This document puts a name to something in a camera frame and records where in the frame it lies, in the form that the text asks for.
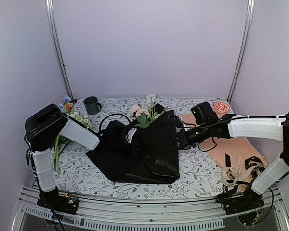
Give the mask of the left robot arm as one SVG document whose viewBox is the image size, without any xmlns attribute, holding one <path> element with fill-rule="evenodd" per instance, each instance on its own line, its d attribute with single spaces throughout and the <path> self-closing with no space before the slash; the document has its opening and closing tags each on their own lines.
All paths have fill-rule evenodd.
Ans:
<svg viewBox="0 0 289 231">
<path fill-rule="evenodd" d="M 112 121 L 105 130 L 95 132 L 88 126 L 78 122 L 72 116 L 62 112 L 51 103 L 39 110 L 25 121 L 24 136 L 29 146 L 30 159 L 34 175 L 38 179 L 44 202 L 52 209 L 62 205 L 61 196 L 57 195 L 57 187 L 53 178 L 50 160 L 51 148 L 59 136 L 76 142 L 89 151 L 105 145 L 126 155 L 135 154 L 132 143 L 136 130 L 118 121 Z"/>
</svg>

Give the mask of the black wrapping paper sheet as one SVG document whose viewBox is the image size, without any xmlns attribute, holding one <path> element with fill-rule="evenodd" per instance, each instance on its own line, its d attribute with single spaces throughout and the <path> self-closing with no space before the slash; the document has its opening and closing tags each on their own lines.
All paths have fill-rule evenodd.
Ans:
<svg viewBox="0 0 289 231">
<path fill-rule="evenodd" d="M 86 156 L 110 181 L 172 184 L 180 177 L 176 127 L 168 119 L 173 114 L 166 111 L 145 129 L 137 127 L 136 120 L 126 125 L 139 130 L 140 156 L 121 156 L 105 145 Z"/>
</svg>

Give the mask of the small white flower stem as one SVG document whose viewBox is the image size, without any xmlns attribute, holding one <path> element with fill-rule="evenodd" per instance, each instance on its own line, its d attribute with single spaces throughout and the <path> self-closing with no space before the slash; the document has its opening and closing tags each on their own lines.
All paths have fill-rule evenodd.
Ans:
<svg viewBox="0 0 289 231">
<path fill-rule="evenodd" d="M 156 104 L 156 95 L 154 93 L 150 93 L 146 96 L 145 107 L 149 111 L 149 120 L 153 122 L 156 117 L 155 112 L 155 104 Z"/>
</svg>

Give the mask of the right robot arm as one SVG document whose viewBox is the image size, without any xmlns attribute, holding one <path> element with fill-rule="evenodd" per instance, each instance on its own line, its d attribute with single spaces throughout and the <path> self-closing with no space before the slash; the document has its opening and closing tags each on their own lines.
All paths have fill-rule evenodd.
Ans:
<svg viewBox="0 0 289 231">
<path fill-rule="evenodd" d="M 235 169 L 240 179 L 244 182 L 252 183 L 250 191 L 240 198 L 239 205 L 244 210 L 251 209 L 258 202 L 258 195 L 264 193 L 274 183 L 282 193 L 289 193 L 289 172 L 288 175 L 281 179 L 281 174 L 285 173 L 289 167 L 280 159 L 282 142 L 269 139 L 256 138 L 215 138 L 217 147 L 209 150 L 214 146 L 211 138 L 204 140 L 200 146 L 204 149 L 220 168 L 226 167 L 225 155 L 230 156 L 231 168 Z M 246 170 L 244 161 L 249 157 L 259 158 L 267 167 L 263 174 L 252 179 L 251 170 Z"/>
</svg>

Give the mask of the white rose long stem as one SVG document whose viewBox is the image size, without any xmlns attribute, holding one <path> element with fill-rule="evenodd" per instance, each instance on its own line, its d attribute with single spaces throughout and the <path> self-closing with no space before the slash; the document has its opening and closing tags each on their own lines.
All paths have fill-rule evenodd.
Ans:
<svg viewBox="0 0 289 231">
<path fill-rule="evenodd" d="M 132 117 L 136 118 L 137 127 L 145 129 L 150 125 L 150 112 L 147 109 L 142 108 L 140 104 L 132 106 L 129 112 Z"/>
</svg>

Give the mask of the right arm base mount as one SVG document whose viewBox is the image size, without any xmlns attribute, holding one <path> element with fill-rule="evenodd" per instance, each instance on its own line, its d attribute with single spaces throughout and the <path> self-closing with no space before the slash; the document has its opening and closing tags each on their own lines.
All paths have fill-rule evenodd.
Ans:
<svg viewBox="0 0 289 231">
<path fill-rule="evenodd" d="M 261 195 L 248 193 L 238 197 L 231 197 L 223 193 L 218 195 L 217 201 L 221 204 L 221 209 L 225 211 L 226 215 L 247 212 L 254 209 L 251 214 L 239 216 L 240 223 L 245 226 L 253 226 L 260 221 L 259 218 L 264 206 L 264 200 Z"/>
</svg>

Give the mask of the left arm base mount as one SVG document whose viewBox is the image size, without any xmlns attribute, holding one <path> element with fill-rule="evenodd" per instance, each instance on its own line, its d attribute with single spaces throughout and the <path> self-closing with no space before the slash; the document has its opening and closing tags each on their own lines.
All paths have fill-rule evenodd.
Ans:
<svg viewBox="0 0 289 231">
<path fill-rule="evenodd" d="M 57 192 L 47 192 L 40 193 L 37 205 L 52 209 L 55 212 L 75 215 L 78 210 L 79 199 L 72 194 L 61 196 Z"/>
</svg>

